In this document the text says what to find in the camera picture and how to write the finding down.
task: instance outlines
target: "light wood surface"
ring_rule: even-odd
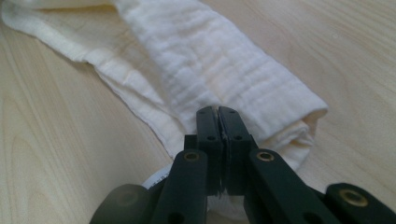
[[[204,2],[329,104],[302,179],[356,184],[396,210],[396,4]],[[88,223],[110,190],[169,162],[90,65],[0,24],[0,223]]]

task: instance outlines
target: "wrinkled fabric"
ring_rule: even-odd
[[[3,3],[2,18],[92,64],[171,157],[183,149],[184,134],[195,132],[198,109],[224,105],[241,114],[260,147],[297,169],[327,111],[287,68],[199,1],[13,0]]]

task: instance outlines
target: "wood grain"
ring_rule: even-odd
[[[204,2],[329,104],[302,179],[356,184],[396,210],[396,4]],[[0,24],[0,223],[88,223],[111,189],[169,162],[90,65]]]

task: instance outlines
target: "towel fold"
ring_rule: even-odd
[[[91,63],[171,157],[195,132],[198,109],[225,105],[260,147],[296,169],[327,111],[288,69],[196,0],[12,0],[2,17],[70,60]]]

